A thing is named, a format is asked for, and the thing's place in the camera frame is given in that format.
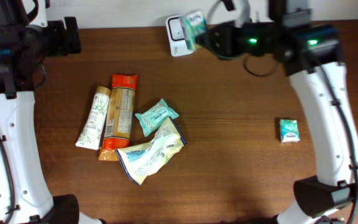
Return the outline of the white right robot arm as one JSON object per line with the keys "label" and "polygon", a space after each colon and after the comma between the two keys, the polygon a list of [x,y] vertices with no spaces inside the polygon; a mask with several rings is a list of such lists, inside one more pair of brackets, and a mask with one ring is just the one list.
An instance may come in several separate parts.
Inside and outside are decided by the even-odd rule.
{"label": "white right robot arm", "polygon": [[358,134],[349,104],[346,65],[337,29],[314,26],[308,1],[268,3],[269,22],[243,15],[196,36],[221,60],[272,54],[284,66],[302,105],[316,158],[316,175],[297,180],[295,201],[270,223],[329,223],[330,214],[358,207]]}

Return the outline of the cream blue snack bag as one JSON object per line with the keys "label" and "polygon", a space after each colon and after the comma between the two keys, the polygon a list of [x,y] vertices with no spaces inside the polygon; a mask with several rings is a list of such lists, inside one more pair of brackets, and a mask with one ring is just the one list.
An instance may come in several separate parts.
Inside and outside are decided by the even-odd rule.
{"label": "cream blue snack bag", "polygon": [[157,173],[184,146],[186,141],[178,126],[172,118],[167,118],[151,141],[116,149],[116,155],[127,177],[137,185],[141,185],[148,176]]}

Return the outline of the white bamboo print tube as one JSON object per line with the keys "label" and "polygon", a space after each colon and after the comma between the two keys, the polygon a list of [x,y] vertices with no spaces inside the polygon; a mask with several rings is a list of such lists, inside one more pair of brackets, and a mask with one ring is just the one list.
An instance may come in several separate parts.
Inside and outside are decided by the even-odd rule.
{"label": "white bamboo print tube", "polygon": [[98,86],[88,119],[75,143],[76,147],[98,150],[109,106],[111,90]]}

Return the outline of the teal Kleenex tissue pack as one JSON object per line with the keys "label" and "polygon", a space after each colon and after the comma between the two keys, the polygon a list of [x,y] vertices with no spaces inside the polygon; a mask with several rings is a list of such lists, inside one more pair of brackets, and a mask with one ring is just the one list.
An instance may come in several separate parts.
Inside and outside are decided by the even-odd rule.
{"label": "teal Kleenex tissue pack", "polygon": [[281,119],[279,127],[281,143],[298,142],[300,140],[297,120]]}

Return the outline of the white barcode scanner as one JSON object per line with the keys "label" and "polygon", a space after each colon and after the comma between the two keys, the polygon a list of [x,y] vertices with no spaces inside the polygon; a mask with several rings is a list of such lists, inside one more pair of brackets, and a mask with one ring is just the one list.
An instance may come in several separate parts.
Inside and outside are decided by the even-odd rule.
{"label": "white barcode scanner", "polygon": [[170,16],[165,21],[165,26],[170,44],[170,53],[173,57],[190,55],[194,51],[186,46],[184,33],[180,24],[179,15]]}

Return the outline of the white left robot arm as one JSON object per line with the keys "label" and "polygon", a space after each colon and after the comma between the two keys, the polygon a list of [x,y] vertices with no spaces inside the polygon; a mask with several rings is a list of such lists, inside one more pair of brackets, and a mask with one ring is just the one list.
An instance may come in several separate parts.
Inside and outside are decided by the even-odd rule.
{"label": "white left robot arm", "polygon": [[51,195],[40,164],[33,75],[81,52],[76,19],[48,20],[49,5],[0,0],[0,223],[94,223],[74,195]]}

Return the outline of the teal wet wipes pack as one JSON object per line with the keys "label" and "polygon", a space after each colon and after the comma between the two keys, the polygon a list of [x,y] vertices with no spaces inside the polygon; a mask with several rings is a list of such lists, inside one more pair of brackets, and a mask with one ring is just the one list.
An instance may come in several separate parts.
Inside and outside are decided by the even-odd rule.
{"label": "teal wet wipes pack", "polygon": [[156,105],[144,113],[136,113],[145,137],[157,130],[168,118],[176,119],[179,114],[167,105],[164,99],[161,99]]}

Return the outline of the orange spaghetti packet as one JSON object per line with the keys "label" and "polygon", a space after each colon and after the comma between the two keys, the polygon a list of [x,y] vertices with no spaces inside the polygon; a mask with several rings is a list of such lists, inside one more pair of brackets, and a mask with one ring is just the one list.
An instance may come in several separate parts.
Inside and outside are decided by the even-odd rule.
{"label": "orange spaghetti packet", "polygon": [[113,74],[103,143],[98,159],[117,161],[116,149],[129,147],[138,75]]}

